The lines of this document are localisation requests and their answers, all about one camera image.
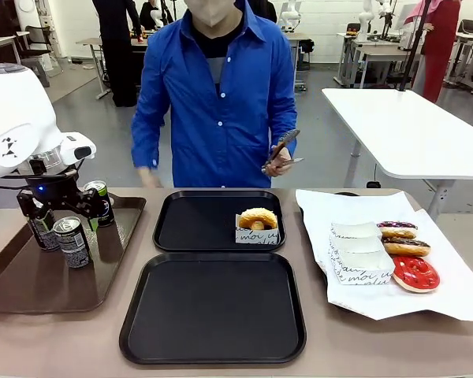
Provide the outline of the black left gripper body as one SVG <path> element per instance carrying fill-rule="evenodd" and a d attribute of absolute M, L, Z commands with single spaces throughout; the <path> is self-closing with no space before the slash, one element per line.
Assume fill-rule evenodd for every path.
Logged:
<path fill-rule="evenodd" d="M 33 197 L 42 204 L 58 203 L 80 192 L 73 176 L 31 178 L 26 179 L 26 183 Z"/>

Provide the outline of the person's right hand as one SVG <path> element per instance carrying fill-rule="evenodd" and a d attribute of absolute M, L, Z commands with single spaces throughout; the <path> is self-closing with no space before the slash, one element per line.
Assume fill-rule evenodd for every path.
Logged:
<path fill-rule="evenodd" d="M 147 188 L 163 188 L 161 180 L 148 167 L 139 167 L 136 169 L 142 184 Z"/>

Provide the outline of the person's left hand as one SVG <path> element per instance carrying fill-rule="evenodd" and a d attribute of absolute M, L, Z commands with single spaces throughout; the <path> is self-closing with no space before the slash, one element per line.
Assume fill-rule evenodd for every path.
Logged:
<path fill-rule="evenodd" d="M 289 150 L 284 147 L 278 153 L 274 160 L 265 166 L 265 173 L 269 177 L 278 177 L 285 175 L 291 168 L 286 162 L 292 159 Z"/>

